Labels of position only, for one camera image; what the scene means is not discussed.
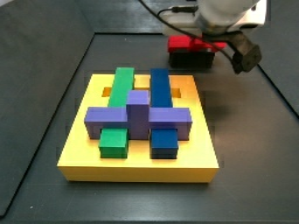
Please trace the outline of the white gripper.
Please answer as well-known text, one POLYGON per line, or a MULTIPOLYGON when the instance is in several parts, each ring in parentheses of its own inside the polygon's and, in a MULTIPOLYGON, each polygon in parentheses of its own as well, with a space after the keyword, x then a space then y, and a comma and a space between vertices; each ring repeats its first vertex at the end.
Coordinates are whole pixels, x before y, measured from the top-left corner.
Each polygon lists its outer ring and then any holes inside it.
POLYGON ((193 7, 195 12, 168 10, 160 17, 191 34, 212 36, 255 29, 266 22, 267 0, 196 0, 193 7))

